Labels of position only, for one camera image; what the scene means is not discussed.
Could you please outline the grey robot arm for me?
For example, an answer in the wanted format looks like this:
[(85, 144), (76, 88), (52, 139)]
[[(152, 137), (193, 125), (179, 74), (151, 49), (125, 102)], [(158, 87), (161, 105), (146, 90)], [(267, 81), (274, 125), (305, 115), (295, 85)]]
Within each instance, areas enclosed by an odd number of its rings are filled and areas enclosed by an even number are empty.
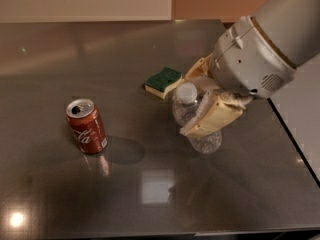
[(184, 76), (204, 97), (180, 133), (204, 137), (229, 125), (252, 100), (291, 82), (297, 68), (320, 52), (319, 41), (320, 0), (268, 0), (239, 18)]

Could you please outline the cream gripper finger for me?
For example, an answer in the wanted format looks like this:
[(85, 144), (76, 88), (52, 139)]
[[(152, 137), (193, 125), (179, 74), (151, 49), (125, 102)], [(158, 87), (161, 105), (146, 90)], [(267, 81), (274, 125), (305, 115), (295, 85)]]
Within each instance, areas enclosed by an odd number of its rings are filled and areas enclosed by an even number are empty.
[(185, 74), (184, 82), (196, 80), (199, 77), (208, 77), (213, 79), (211, 73), (212, 55), (200, 58)]
[(191, 137), (211, 135), (239, 118), (253, 99), (253, 96), (241, 96), (231, 92), (207, 91), (196, 116), (181, 128), (180, 133)]

